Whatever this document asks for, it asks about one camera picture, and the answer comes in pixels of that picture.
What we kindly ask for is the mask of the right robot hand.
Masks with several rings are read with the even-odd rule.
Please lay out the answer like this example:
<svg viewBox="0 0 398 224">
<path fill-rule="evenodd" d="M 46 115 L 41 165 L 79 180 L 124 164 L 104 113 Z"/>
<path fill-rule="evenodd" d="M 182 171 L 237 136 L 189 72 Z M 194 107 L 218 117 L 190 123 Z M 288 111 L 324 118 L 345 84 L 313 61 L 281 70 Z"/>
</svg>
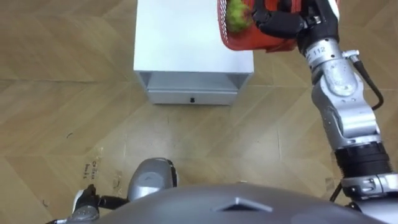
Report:
<svg viewBox="0 0 398 224">
<path fill-rule="evenodd" d="M 337 1 L 303 0 L 299 6 L 298 12 L 270 10 L 264 0 L 255 0 L 251 15 L 263 34 L 295 40 L 301 51 L 322 39 L 339 41 Z"/>
</svg>

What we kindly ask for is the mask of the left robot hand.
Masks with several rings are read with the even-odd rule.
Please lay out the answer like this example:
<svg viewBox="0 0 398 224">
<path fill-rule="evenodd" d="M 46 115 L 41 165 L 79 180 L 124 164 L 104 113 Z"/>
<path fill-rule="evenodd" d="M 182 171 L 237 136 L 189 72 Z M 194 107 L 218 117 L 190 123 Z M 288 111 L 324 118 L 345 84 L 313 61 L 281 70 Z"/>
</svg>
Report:
<svg viewBox="0 0 398 224">
<path fill-rule="evenodd" d="M 100 208 L 115 210 L 127 203 L 129 203 L 127 198 L 97 194 L 95 185 L 90 184 L 85 189 L 79 190 L 75 195 L 72 212 L 85 206 L 91 206 L 95 208 L 97 212 Z"/>
</svg>

